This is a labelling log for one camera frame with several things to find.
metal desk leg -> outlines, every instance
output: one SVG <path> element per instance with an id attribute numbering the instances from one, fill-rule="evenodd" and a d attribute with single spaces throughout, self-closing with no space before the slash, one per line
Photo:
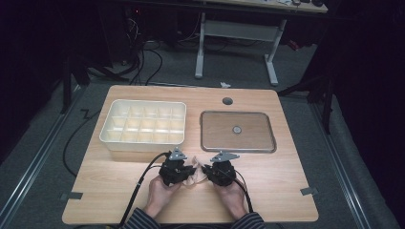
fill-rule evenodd
<path id="1" fill-rule="evenodd" d="M 280 23 L 280 27 L 277 30 L 276 37 L 274 39 L 273 46 L 271 48 L 271 53 L 265 55 L 268 77 L 270 78 L 270 84 L 272 86 L 278 85 L 277 75 L 276 75 L 276 72 L 274 71 L 274 66 L 273 66 L 273 58 L 277 51 L 277 47 L 280 43 L 281 36 L 283 35 L 283 31 L 284 31 L 284 27 L 286 26 L 286 23 L 287 23 L 287 20 L 283 20 Z"/>
<path id="2" fill-rule="evenodd" d="M 203 40 L 205 36 L 205 13 L 202 12 L 202 22 L 200 29 L 200 46 L 199 53 L 197 54 L 197 64 L 196 64 L 196 78 L 203 78 Z"/>

striped sleeve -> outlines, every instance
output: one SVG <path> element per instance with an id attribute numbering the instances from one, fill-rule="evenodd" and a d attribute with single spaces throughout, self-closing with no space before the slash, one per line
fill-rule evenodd
<path id="1" fill-rule="evenodd" d="M 231 229 L 266 229 L 265 222 L 258 213 L 249 213 L 233 223 Z"/>
<path id="2" fill-rule="evenodd" d="M 139 208 L 134 210 L 132 216 L 128 219 L 121 229 L 159 229 L 160 225 Z"/>

white plastic tray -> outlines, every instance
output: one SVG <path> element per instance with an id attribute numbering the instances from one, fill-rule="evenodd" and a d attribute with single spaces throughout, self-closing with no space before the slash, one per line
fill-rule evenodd
<path id="1" fill-rule="evenodd" d="M 167 152 L 184 141 L 185 112 L 181 102 L 115 100 L 99 138 L 111 151 Z"/>

circular hole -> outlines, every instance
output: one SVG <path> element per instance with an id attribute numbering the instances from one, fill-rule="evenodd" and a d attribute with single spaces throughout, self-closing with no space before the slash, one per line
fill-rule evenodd
<path id="1" fill-rule="evenodd" d="M 242 132 L 242 128 L 239 126 L 235 126 L 233 127 L 233 133 L 235 133 L 236 135 L 240 134 Z"/>
<path id="2" fill-rule="evenodd" d="M 223 98 L 223 104 L 224 105 L 231 105 L 232 103 L 233 103 L 232 98 L 230 98 L 230 97 Z"/>

person's hand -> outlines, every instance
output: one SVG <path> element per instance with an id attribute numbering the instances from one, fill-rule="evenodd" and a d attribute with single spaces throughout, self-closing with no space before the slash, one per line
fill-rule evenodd
<path id="1" fill-rule="evenodd" d="M 214 188 L 220 195 L 225 208 L 235 220 L 247 214 L 247 210 L 244 206 L 245 192 L 235 181 L 225 187 L 214 183 Z"/>
<path id="2" fill-rule="evenodd" d="M 149 183 L 149 198 L 143 211 L 154 219 L 161 209 L 170 202 L 172 196 L 180 189 L 180 187 L 181 182 L 172 186 L 167 186 L 163 183 L 163 178 L 161 176 L 153 178 Z"/>

